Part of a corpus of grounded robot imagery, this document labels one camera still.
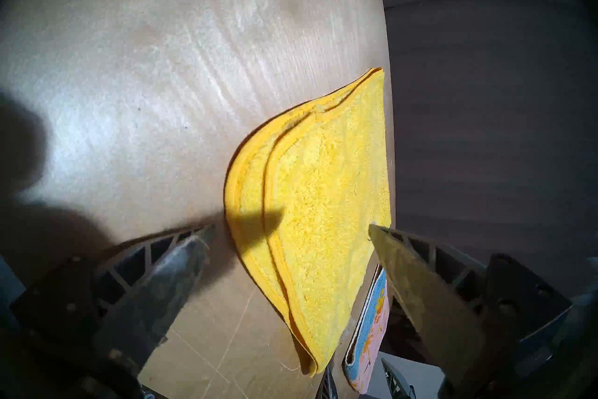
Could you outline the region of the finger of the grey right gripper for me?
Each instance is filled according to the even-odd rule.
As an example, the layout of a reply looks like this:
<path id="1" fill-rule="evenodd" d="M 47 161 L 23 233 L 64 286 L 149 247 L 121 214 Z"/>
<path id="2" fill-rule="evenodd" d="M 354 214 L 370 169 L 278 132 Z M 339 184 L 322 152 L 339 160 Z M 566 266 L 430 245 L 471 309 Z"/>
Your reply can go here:
<path id="1" fill-rule="evenodd" d="M 320 380 L 319 399 L 337 399 L 337 389 L 330 366 L 325 368 Z"/>
<path id="2" fill-rule="evenodd" d="M 381 364 L 383 366 L 384 375 L 388 384 L 391 398 L 417 398 L 414 387 L 408 383 L 406 378 L 393 365 L 391 365 L 391 363 L 383 358 L 381 359 Z"/>

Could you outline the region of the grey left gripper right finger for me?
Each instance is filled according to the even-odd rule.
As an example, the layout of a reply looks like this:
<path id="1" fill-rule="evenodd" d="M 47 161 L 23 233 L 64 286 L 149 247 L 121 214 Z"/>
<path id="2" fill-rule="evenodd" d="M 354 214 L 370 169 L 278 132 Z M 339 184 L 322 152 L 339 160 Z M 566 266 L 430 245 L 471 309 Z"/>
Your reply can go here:
<path id="1" fill-rule="evenodd" d="M 504 253 L 480 264 L 452 246 L 370 224 L 368 235 L 429 358 L 439 398 L 507 398 L 552 358 L 571 301 Z"/>

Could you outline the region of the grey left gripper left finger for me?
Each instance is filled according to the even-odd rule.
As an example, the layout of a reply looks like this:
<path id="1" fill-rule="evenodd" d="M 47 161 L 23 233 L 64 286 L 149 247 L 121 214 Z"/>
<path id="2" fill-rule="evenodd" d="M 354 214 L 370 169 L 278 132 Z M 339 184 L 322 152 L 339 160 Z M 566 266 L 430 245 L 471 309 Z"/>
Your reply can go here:
<path id="1" fill-rule="evenodd" d="M 209 261 L 215 225 L 73 255 L 26 287 L 10 268 L 10 384 L 139 384 Z"/>

